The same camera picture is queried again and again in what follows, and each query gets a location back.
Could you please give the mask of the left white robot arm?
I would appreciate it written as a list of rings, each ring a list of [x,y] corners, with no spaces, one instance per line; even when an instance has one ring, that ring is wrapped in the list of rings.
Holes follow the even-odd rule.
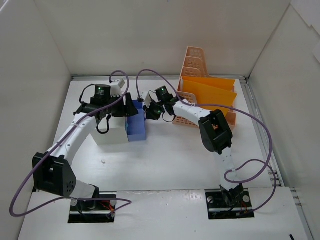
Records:
[[[103,119],[131,117],[138,114],[131,94],[122,92],[124,83],[115,80],[109,84],[95,84],[90,102],[80,101],[74,119],[65,133],[45,153],[36,153],[32,159],[34,188],[63,198],[82,199],[89,210],[100,204],[97,186],[76,178],[72,162],[86,138]]]

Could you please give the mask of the orange folder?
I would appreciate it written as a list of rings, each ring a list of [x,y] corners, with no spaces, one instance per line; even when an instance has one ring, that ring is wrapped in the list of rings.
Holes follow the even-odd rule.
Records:
[[[182,77],[182,92],[194,94],[198,104],[232,107],[237,97],[235,79],[217,77]]]

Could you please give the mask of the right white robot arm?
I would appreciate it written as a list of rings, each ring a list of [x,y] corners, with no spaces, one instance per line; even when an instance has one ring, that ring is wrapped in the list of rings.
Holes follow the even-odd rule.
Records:
[[[227,206],[239,201],[244,189],[238,181],[232,157],[233,133],[223,112],[219,109],[210,111],[190,103],[188,100],[170,94],[165,86],[154,92],[158,101],[152,99],[150,92],[143,92],[143,110],[148,120],[159,120],[161,115],[182,117],[199,127],[202,144],[213,153],[220,175],[221,200]]]

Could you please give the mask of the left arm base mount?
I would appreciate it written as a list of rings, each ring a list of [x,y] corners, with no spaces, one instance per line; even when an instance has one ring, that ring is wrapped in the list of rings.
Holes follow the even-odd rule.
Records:
[[[111,213],[117,205],[116,200],[79,201],[73,199],[69,209],[69,224],[113,223],[115,214]]]

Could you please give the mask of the white mini drawer cabinet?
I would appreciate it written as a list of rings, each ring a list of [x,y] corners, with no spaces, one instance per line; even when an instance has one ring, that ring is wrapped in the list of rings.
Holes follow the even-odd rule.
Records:
[[[106,134],[100,134],[95,128],[91,133],[97,145],[112,145],[128,143],[128,136],[126,131],[125,117],[112,117],[109,120],[109,131]]]

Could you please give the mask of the purple drawer with knob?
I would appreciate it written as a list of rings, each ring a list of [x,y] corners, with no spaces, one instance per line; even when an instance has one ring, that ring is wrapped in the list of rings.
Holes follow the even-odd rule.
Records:
[[[126,119],[126,133],[129,142],[145,141],[147,139],[145,112],[143,105],[138,100],[133,100],[138,114]]]

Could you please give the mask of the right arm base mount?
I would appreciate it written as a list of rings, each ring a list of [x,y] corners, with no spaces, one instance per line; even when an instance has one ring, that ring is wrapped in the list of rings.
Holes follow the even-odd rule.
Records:
[[[227,205],[220,190],[206,190],[206,205],[209,220],[230,220],[254,218],[249,189],[245,188],[235,203]]]

